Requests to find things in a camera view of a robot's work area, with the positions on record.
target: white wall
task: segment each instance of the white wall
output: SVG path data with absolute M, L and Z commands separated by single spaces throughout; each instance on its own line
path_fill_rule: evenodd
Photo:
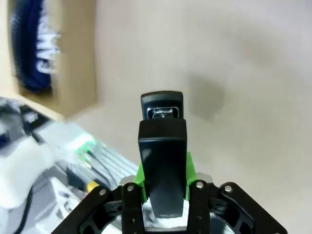
M 140 95 L 182 91 L 197 170 L 312 233 L 311 1 L 99 0 L 96 57 L 82 127 L 139 163 Z

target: screw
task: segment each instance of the screw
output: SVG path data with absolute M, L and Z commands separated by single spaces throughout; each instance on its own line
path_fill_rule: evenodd
M 102 189 L 100 192 L 99 192 L 99 194 L 102 196 L 102 195 L 104 195 L 104 194 L 106 194 L 106 189 Z
M 231 192 L 232 191 L 232 187 L 230 185 L 227 185 L 224 187 L 224 190 L 227 192 Z
M 196 183 L 196 187 L 198 187 L 199 189 L 202 189 L 204 187 L 204 184 L 199 181 Z
M 131 192 L 133 189 L 134 189 L 134 186 L 133 186 L 133 185 L 129 185 L 128 188 L 127 188 L 127 190 L 128 190 L 129 192 Z

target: white robot part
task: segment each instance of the white robot part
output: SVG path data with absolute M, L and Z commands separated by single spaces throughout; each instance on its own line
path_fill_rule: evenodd
M 27 198 L 38 176 L 57 159 L 50 147 L 38 145 L 30 136 L 20 139 L 0 152 L 0 206 L 13 209 Z
M 5 233 L 8 220 L 9 220 L 9 210 L 0 207 L 0 233 Z

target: cable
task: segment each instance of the cable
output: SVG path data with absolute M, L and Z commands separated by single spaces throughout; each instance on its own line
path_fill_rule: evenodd
M 99 172 L 98 169 L 96 169 L 95 167 L 91 167 L 91 170 L 94 173 L 96 173 L 99 177 L 101 177 L 101 178 L 106 180 L 106 182 L 107 182 L 106 186 L 107 187 L 109 187 L 109 188 L 111 187 L 111 182 L 109 181 L 109 179 L 106 176 L 104 176 L 101 172 Z
M 26 224 L 26 221 L 27 221 L 27 218 L 28 218 L 28 214 L 29 214 L 29 210 L 30 210 L 30 207 L 31 207 L 32 200 L 33 200 L 33 186 L 30 188 L 30 191 L 28 193 L 23 216 L 21 218 L 19 227 L 16 229 L 14 234 L 21 234 L 21 232 L 25 228 L 25 224 Z
M 111 179 L 113 180 L 113 182 L 115 183 L 115 185 L 118 186 L 117 181 L 115 180 L 115 178 L 113 177 L 112 173 L 107 169 L 107 167 L 95 156 L 94 153 L 92 153 L 90 150 L 87 151 L 87 154 L 90 155 L 93 159 L 95 159 L 102 167 L 105 168 L 105 170 L 107 171 L 107 173 L 109 174 L 109 176 L 111 177 Z

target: yellow part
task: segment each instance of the yellow part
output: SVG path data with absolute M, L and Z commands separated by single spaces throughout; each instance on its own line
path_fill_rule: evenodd
M 90 193 L 97 186 L 99 186 L 98 183 L 91 181 L 90 183 L 87 184 L 86 190 L 88 193 Z

